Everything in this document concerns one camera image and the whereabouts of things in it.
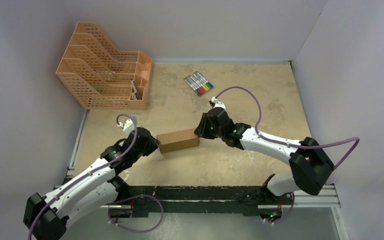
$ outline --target table surface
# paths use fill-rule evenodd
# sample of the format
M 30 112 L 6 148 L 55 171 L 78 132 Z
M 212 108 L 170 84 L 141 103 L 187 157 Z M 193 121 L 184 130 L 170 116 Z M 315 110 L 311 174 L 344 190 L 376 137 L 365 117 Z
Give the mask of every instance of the table surface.
M 183 78 L 199 71 L 214 88 L 202 96 Z M 116 126 L 119 113 L 134 115 L 155 137 L 196 128 L 209 100 L 231 86 L 250 90 L 262 107 L 259 130 L 288 139 L 310 136 L 291 66 L 287 64 L 154 64 L 148 109 L 91 110 L 75 165 L 85 170 L 108 146 L 126 137 Z M 236 123 L 255 125 L 258 108 L 245 91 L 231 89 L 219 98 Z M 261 185 L 269 175 L 290 171 L 279 160 L 252 151 L 228 147 L 220 139 L 202 139 L 200 146 L 141 157 L 120 174 L 129 185 L 247 186 Z

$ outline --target cardboard box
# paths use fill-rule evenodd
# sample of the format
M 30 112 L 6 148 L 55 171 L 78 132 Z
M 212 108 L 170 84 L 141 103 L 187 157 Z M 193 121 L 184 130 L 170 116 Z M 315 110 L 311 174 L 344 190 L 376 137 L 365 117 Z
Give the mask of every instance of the cardboard box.
M 198 147 L 200 145 L 200 138 L 194 134 L 195 128 L 174 131 L 156 136 L 161 144 L 159 151 L 169 153 L 177 150 Z

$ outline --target colored marker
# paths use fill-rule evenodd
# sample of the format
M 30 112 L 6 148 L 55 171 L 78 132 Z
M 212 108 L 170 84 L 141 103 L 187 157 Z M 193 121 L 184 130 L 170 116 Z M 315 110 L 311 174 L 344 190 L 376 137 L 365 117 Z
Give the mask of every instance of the colored marker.
M 199 75 L 206 84 L 208 84 L 211 88 L 214 88 L 214 86 L 199 72 L 199 71 L 196 71 L 195 72 L 197 75 Z
M 198 95 L 201 96 L 201 93 L 197 90 L 197 88 L 189 82 L 189 80 L 185 77 L 183 80 L 193 89 L 193 91 Z
M 204 94 L 206 91 L 204 88 L 202 88 L 191 76 L 188 76 L 188 79 L 195 85 L 195 87 L 197 88 L 196 90 L 198 90 L 201 94 Z
M 194 73 L 193 75 L 195 76 L 195 78 L 197 78 L 197 79 L 199 80 L 199 82 L 200 82 L 203 86 L 205 86 L 205 88 L 207 89 L 207 91 L 210 90 L 210 89 L 212 89 L 212 87 L 211 87 L 209 84 L 207 84 L 207 83 L 205 82 L 205 80 L 202 79 L 202 77 L 198 76 L 198 75 L 195 74 L 195 73 Z
M 202 84 L 200 83 L 200 81 L 198 81 L 198 79 L 192 75 L 190 75 L 190 78 L 193 79 L 193 81 L 199 86 L 199 88 L 205 93 L 208 89 L 206 89 L 204 86 L 202 86 Z
M 187 76 L 186 79 L 196 88 L 196 90 L 200 93 L 203 94 L 204 91 L 200 88 L 198 84 L 195 83 L 195 81 L 191 78 L 191 76 Z

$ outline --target pen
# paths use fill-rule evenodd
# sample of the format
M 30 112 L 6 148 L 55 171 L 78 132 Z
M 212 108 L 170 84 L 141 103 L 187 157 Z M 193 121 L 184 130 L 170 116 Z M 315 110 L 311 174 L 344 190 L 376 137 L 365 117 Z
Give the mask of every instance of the pen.
M 214 86 L 199 71 L 196 71 L 195 73 L 199 75 L 211 88 L 214 88 Z
M 192 88 L 192 90 L 198 95 L 200 96 L 201 93 L 198 91 L 198 89 L 188 80 L 187 77 L 183 78 L 183 80 L 189 85 L 189 87 Z

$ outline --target white panel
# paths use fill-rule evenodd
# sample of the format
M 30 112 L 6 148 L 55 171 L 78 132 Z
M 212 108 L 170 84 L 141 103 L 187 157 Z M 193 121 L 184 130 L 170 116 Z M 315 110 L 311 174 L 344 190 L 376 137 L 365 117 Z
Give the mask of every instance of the white panel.
M 384 239 L 384 0 L 329 0 L 293 69 L 311 135 L 361 137 L 332 175 L 349 239 Z
M 63 0 L 0 0 L 0 216 L 18 219 L 0 239 L 27 238 L 27 198 L 67 170 L 84 110 L 55 71 L 74 26 Z
M 68 0 L 126 51 L 166 61 L 294 59 L 327 0 Z

